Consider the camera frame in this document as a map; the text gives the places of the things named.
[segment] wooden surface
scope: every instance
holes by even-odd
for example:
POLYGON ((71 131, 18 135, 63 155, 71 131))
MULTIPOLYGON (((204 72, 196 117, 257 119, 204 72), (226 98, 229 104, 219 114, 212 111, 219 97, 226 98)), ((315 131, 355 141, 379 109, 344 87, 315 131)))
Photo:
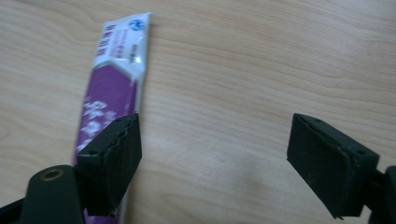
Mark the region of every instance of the wooden surface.
POLYGON ((102 24, 152 11, 128 223, 333 220, 286 161, 291 117, 396 164, 396 3, 1 0, 0 206, 70 163, 102 24))

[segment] light wood tabletop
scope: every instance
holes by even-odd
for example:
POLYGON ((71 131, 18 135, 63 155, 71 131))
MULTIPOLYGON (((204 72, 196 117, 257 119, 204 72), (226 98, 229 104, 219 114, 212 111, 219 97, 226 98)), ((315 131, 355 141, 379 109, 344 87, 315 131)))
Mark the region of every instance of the light wood tabletop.
POLYGON ((127 223, 367 223, 333 219, 286 153, 301 113, 396 164, 389 0, 1 0, 0 206, 71 163, 102 25, 146 11, 127 223))

